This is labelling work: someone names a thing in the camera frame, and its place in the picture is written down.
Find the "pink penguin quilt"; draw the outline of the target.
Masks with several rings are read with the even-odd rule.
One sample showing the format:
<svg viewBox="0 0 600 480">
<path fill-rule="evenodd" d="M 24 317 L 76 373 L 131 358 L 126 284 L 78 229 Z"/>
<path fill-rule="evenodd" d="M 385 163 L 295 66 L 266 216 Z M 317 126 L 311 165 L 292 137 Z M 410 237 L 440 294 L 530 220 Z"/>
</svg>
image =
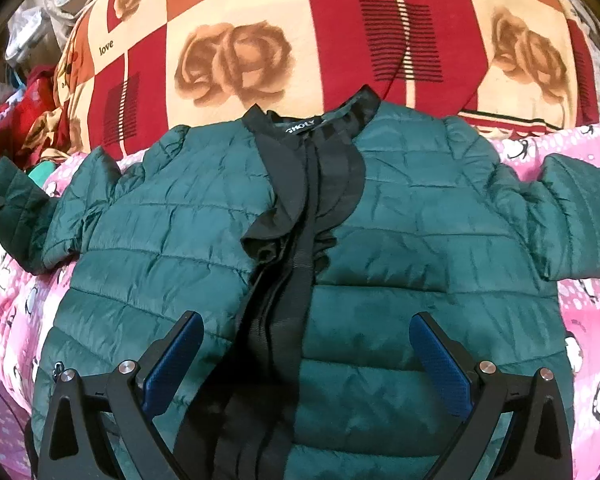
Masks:
<svg viewBox="0 0 600 480">
<path fill-rule="evenodd" d="M 600 124 L 493 145 L 522 180 L 536 178 L 550 154 L 600 167 Z M 42 345 L 73 268 L 67 263 L 35 278 L 0 245 L 0 432 L 26 423 Z M 558 300 L 573 374 L 573 475 L 595 479 L 600 475 L 600 278 L 559 282 Z"/>
</svg>

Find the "red orange rose blanket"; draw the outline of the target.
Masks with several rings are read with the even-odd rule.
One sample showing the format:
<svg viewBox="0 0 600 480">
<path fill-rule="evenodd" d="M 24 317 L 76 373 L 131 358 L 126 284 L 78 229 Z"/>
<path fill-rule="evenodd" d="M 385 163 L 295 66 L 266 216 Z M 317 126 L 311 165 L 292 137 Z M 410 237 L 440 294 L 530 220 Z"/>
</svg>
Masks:
<svg viewBox="0 0 600 480">
<path fill-rule="evenodd" d="M 496 138 L 600 118 L 568 0 L 95 0 L 56 72 L 72 136 L 117 158 L 176 125 L 314 116 L 362 87 Z"/>
</svg>

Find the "dark green puffer jacket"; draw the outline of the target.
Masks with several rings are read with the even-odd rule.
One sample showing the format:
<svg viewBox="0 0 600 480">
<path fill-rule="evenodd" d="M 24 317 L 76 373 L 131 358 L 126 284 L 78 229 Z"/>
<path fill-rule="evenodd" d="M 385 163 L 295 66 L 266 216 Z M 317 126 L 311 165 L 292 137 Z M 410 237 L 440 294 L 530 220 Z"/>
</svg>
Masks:
<svg viewBox="0 0 600 480">
<path fill-rule="evenodd" d="M 600 278 L 600 168 L 553 154 L 522 180 L 463 119 L 363 88 L 321 116 L 177 126 L 128 169 L 96 148 L 57 197 L 2 157 L 0 243 L 34 275 L 76 260 L 35 441 L 56 363 L 110 372 L 194 311 L 157 418 L 190 478 L 419 479 L 472 407 L 422 367 L 417 313 L 499 372 L 549 368 L 572 414 L 558 284 Z"/>
</svg>

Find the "red crumpled clothes pile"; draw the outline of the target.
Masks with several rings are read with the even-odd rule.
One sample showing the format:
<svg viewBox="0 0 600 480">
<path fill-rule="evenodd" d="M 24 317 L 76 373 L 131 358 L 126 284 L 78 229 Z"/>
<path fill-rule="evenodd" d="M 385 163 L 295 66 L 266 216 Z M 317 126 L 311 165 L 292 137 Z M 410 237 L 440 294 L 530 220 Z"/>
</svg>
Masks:
<svg viewBox="0 0 600 480">
<path fill-rule="evenodd" d="M 42 160 L 61 160 L 87 151 L 80 122 L 70 119 L 69 102 L 59 104 L 55 69 L 37 67 L 27 80 L 23 98 L 13 107 L 0 107 L 0 158 L 30 170 Z"/>
</svg>

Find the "grey white clothes pile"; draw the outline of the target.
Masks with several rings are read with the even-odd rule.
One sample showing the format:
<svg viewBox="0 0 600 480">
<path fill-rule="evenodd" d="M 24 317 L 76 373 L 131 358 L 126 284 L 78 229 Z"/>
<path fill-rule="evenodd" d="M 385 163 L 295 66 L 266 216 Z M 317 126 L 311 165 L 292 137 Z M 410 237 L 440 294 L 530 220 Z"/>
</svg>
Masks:
<svg viewBox="0 0 600 480">
<path fill-rule="evenodd" d="M 24 0 L 8 22 L 5 62 L 25 72 L 59 61 L 79 15 L 92 0 Z"/>
</svg>

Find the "teal green garment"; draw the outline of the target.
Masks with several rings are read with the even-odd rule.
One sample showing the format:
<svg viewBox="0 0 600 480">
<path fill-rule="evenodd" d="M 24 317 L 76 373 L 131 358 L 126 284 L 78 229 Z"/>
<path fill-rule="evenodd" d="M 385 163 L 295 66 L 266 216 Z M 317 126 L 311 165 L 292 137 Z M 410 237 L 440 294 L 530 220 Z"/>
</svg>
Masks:
<svg viewBox="0 0 600 480">
<path fill-rule="evenodd" d="M 35 182 L 40 188 L 44 188 L 46 180 L 50 177 L 50 175 L 55 171 L 56 168 L 56 162 L 46 160 L 45 162 L 40 162 L 33 169 L 31 169 L 28 172 L 28 177 L 33 182 Z"/>
</svg>

